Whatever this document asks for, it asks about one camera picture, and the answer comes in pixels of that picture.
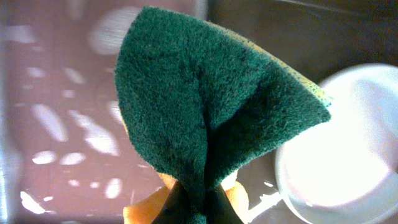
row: white bowl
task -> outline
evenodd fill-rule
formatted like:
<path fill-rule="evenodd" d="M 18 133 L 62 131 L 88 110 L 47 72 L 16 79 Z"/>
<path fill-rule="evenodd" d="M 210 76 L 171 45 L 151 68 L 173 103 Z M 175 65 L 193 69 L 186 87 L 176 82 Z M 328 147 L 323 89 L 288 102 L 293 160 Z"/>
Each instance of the white bowl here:
<path fill-rule="evenodd" d="M 332 119 L 278 149 L 280 194 L 307 223 L 379 223 L 398 212 L 398 67 L 358 65 L 320 86 Z"/>

